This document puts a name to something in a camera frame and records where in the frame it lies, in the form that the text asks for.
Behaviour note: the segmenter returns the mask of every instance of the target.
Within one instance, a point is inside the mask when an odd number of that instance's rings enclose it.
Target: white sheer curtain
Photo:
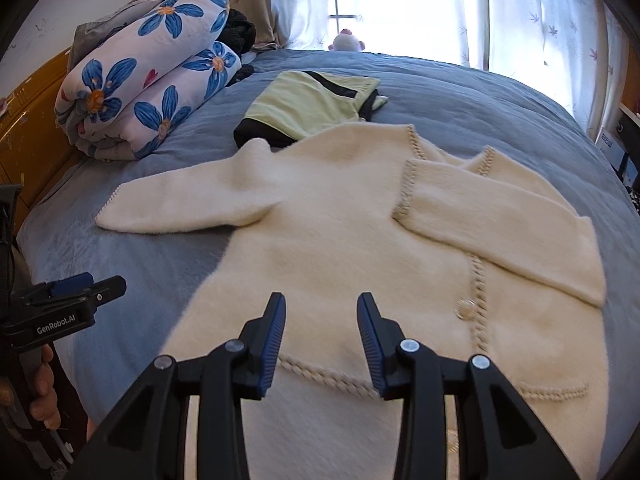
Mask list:
[[[490,70],[560,103],[595,139],[615,120],[628,41],[601,0],[272,0],[287,48],[342,28],[369,52]]]

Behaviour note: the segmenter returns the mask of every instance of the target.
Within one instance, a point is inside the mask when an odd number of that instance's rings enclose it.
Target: metal bolt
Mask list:
[[[244,343],[239,339],[230,339],[225,343],[225,350],[227,352],[239,352],[244,349]]]
[[[486,370],[491,364],[491,361],[489,361],[487,356],[474,355],[471,359],[471,364],[480,370]]]
[[[400,348],[405,352],[413,353],[418,351],[418,348],[420,348],[420,343],[418,343],[415,339],[403,339],[400,342]]]
[[[154,359],[154,366],[158,370],[166,370],[172,363],[173,360],[168,355],[160,355]]]

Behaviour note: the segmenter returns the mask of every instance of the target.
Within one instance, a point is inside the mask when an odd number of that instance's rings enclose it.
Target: white wall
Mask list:
[[[76,27],[112,13],[131,0],[40,0],[0,61],[0,96],[71,45]]]

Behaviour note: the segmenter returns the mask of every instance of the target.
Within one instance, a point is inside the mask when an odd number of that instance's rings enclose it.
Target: red heart print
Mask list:
[[[142,88],[148,87],[156,77],[158,77],[158,72],[156,72],[154,69],[149,70],[149,73],[146,75],[145,83],[142,85]]]

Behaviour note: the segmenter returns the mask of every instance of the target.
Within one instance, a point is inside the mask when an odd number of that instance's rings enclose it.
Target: cardigan button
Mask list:
[[[472,321],[476,318],[478,306],[474,300],[460,300],[456,305],[456,316],[464,321]]]

